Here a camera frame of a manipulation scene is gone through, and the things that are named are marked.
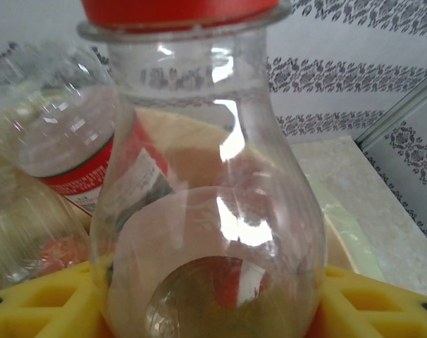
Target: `red cap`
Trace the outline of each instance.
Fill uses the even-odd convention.
[[[217,23],[259,13],[278,0],[82,0],[88,20],[100,26]]]

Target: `yellow plastic holder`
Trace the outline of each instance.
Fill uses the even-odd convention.
[[[0,338],[113,338],[88,263],[1,290]],[[427,297],[328,266],[306,338],[427,338]]]

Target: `floral border pattern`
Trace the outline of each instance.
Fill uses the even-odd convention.
[[[403,195],[400,193],[399,190],[395,189],[394,184],[389,181],[389,177],[381,170],[378,165],[376,165],[376,161],[371,156],[369,156],[369,153],[365,151],[364,155],[427,239],[427,229],[423,227],[424,224],[421,220],[419,220],[419,216],[413,209],[409,208],[409,204],[404,200]]]
[[[276,116],[287,136],[337,132],[370,127],[385,111],[350,111],[346,113],[309,114],[295,116]]]
[[[297,0],[293,7],[315,19],[427,37],[427,0]]]
[[[345,61],[275,58],[267,61],[270,92],[408,92],[427,68]]]
[[[403,121],[384,138],[389,140],[392,148],[397,150],[407,166],[412,167],[412,172],[427,186],[427,144],[423,144],[422,138],[416,136],[416,131],[407,127],[406,121]]]

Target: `countertop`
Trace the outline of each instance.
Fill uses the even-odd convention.
[[[385,281],[427,296],[427,239],[351,137],[291,147],[304,173],[359,222]]]

